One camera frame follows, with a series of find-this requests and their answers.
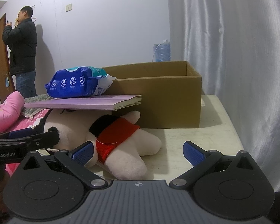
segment black puffer jacket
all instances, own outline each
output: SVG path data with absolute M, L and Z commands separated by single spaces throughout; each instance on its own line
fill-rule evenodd
M 31 18 L 23 20 L 15 29 L 6 26 L 2 40 L 10 48 L 11 75 L 35 70 L 37 35 Z

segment white cable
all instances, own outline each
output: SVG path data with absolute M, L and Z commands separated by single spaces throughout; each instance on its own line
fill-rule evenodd
M 163 40 L 163 43 L 161 43 L 161 44 L 165 44 L 165 43 L 167 43 L 167 42 L 168 42 L 168 40 Z
M 162 44 L 163 44 L 163 43 L 162 43 Z M 155 52 L 156 52 L 157 48 L 158 48 L 160 45 L 161 45 L 161 44 L 159 44 L 159 45 L 156 47 Z M 154 56 L 155 56 L 155 52 L 153 53 L 153 58 L 154 58 Z M 153 60 L 152 60 L 151 62 L 153 62 Z

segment blue plastic package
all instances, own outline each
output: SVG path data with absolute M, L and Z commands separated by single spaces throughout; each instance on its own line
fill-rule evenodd
M 45 88 L 53 98 L 89 97 L 103 94 L 115 79 L 102 68 L 80 66 L 57 71 Z
M 162 44 L 155 44 L 153 46 L 155 61 L 170 61 L 171 52 L 170 52 L 170 42 L 164 40 Z

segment man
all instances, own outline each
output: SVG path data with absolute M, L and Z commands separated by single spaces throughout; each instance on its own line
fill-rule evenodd
M 23 7 L 18 14 L 18 26 L 12 29 L 12 23 L 7 23 L 2 34 L 3 42 L 10 48 L 10 74 L 15 75 L 16 89 L 24 98 L 36 96 L 37 35 L 32 15 L 31 7 Z

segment white wall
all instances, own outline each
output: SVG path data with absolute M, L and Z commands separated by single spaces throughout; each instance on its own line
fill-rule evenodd
M 153 45 L 169 40 L 168 0 L 8 0 L 0 18 L 6 13 L 14 23 L 23 6 L 33 5 L 38 94 L 56 70 L 148 62 Z
M 170 39 L 168 0 L 56 0 L 56 17 L 66 68 L 148 62 Z

